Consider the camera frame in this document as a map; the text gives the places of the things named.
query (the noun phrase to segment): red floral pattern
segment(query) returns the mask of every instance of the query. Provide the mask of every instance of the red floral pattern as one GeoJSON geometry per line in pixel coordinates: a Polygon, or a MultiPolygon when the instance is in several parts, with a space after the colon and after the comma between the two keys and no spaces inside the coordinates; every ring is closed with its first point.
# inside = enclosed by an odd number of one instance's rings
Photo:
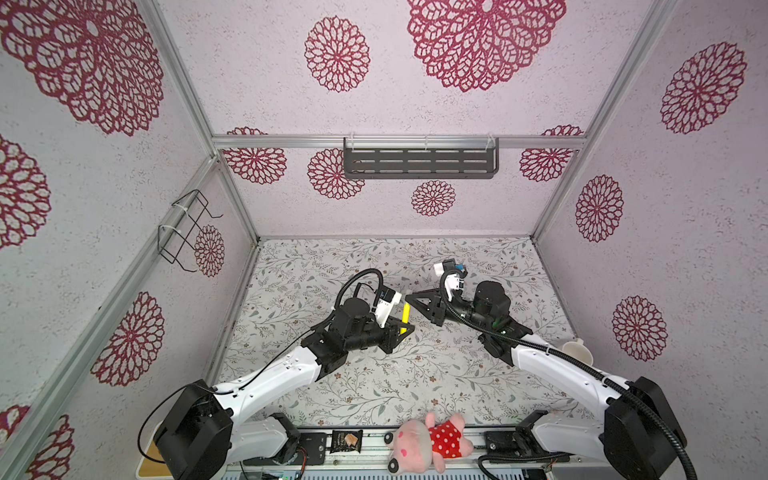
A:
{"type": "MultiPolygon", "coordinates": [[[[266,135],[256,128],[238,127],[229,135],[266,135]]],[[[222,150],[232,171],[255,184],[277,182],[286,172],[286,156],[282,148],[235,148],[222,150]]]]}
{"type": "Polygon", "coordinates": [[[414,55],[444,87],[488,90],[531,64],[565,0],[408,0],[414,55]]]}
{"type": "Polygon", "coordinates": [[[0,0],[0,33],[77,120],[130,136],[159,115],[163,70],[131,0],[0,0]]]}
{"type": "Polygon", "coordinates": [[[0,412],[0,451],[28,411],[28,406],[14,405],[10,409],[0,412]]]}
{"type": "Polygon", "coordinates": [[[667,324],[648,299],[628,296],[616,305],[614,335],[621,349],[635,359],[653,360],[667,346],[667,324]]]}
{"type": "Polygon", "coordinates": [[[337,200],[354,197],[366,184],[365,180],[350,180],[344,175],[344,152],[338,148],[317,152],[306,174],[315,190],[337,200]]]}
{"type": "Polygon", "coordinates": [[[661,99],[661,120],[667,129],[688,134],[714,122],[739,94],[745,70],[744,52],[727,41],[688,58],[661,99]]]}
{"type": "Polygon", "coordinates": [[[576,226],[591,242],[613,235],[623,212],[624,200],[619,183],[608,175],[588,181],[576,202],[576,226]]]}
{"type": "Polygon", "coordinates": [[[224,240],[213,225],[206,225],[194,242],[194,259],[205,276],[216,276],[224,265],[224,240]]]}
{"type": "Polygon", "coordinates": [[[149,370],[163,346],[165,318],[157,299],[139,293],[91,367],[99,383],[127,386],[149,370]]]}
{"type": "Polygon", "coordinates": [[[0,135],[0,249],[34,237],[51,211],[38,163],[0,135]]]}
{"type": "Polygon", "coordinates": [[[416,188],[411,196],[411,205],[421,215],[434,217],[447,212],[455,199],[456,192],[448,183],[430,180],[416,188]]]}
{"type": "Polygon", "coordinates": [[[368,73],[371,59],[366,38],[346,18],[325,17],[304,42],[306,66],[330,91],[357,87],[368,73]]]}
{"type": "Polygon", "coordinates": [[[27,480],[61,480],[69,472],[69,460],[74,453],[69,415],[62,415],[56,430],[45,440],[42,449],[27,468],[27,480]]]}
{"type": "MultiPolygon", "coordinates": [[[[542,135],[582,135],[584,132],[573,125],[558,125],[545,130],[542,135]]],[[[520,171],[523,176],[537,182],[560,177],[563,168],[574,151],[568,148],[528,148],[520,157],[520,171]]]]}

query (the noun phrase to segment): floor mat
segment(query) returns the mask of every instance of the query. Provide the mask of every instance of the floor mat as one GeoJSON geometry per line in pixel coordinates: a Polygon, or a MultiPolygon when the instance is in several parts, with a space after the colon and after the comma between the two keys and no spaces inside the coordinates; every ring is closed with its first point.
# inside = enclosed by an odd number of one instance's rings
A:
{"type": "MultiPolygon", "coordinates": [[[[419,291],[436,287],[434,263],[455,258],[469,271],[465,298],[477,283],[498,281],[517,321],[549,341],[574,336],[529,239],[268,240],[260,248],[220,381],[260,369],[324,319],[341,285],[369,267],[400,292],[419,291]]],[[[400,306],[393,316],[401,312],[400,306]]],[[[286,394],[260,416],[285,412],[296,425],[399,425],[430,411],[439,419],[461,412],[479,425],[516,423],[540,408],[590,415],[560,389],[491,357],[468,327],[437,327],[415,310],[411,319],[416,331],[393,354],[350,353],[343,368],[286,394]]]]}

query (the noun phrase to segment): plush toy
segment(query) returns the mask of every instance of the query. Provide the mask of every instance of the plush toy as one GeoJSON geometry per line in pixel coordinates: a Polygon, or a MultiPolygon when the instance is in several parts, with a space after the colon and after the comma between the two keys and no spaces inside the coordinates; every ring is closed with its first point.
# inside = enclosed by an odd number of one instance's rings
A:
{"type": "Polygon", "coordinates": [[[424,473],[435,463],[438,473],[445,471],[446,458],[466,457],[472,453],[472,442],[465,439],[464,418],[458,413],[445,423],[435,426],[435,414],[428,413],[425,423],[409,420],[394,434],[384,435],[392,449],[387,469],[393,475],[424,473]]]}

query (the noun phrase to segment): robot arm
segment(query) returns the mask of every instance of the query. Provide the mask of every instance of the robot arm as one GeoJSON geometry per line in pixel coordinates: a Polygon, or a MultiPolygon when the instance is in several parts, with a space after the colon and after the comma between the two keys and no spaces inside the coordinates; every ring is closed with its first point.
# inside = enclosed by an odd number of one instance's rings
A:
{"type": "Polygon", "coordinates": [[[684,447],[685,435],[658,385],[644,377],[630,382],[578,365],[509,316],[511,301],[498,282],[480,282],[475,298],[464,300],[467,270],[453,259],[436,264],[435,273],[443,284],[407,295],[408,304],[438,326],[450,319],[480,331],[478,340],[488,353],[567,392],[596,418],[569,419],[535,412],[518,427],[525,430],[518,438],[530,439],[535,445],[518,445],[516,452],[584,455],[607,461],[633,480],[659,478],[679,455],[672,441],[684,447]]]}
{"type": "Polygon", "coordinates": [[[301,346],[262,371],[213,387],[198,380],[184,389],[154,435],[173,477],[208,480],[225,464],[256,457],[288,462],[299,440],[288,418],[275,414],[260,422],[247,420],[282,395],[334,372],[352,350],[379,347],[392,353],[414,327],[388,316],[399,293],[381,286],[376,295],[373,309],[356,295],[350,297],[310,329],[301,346]]]}

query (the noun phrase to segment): red dot fabric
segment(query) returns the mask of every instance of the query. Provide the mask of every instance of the red dot fabric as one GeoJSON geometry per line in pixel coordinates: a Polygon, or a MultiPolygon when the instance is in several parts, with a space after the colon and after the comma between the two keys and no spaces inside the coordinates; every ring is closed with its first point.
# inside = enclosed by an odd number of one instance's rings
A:
{"type": "Polygon", "coordinates": [[[451,422],[436,425],[429,429],[432,438],[432,451],[442,455],[443,458],[458,458],[462,456],[458,452],[458,441],[462,433],[451,422]]]}

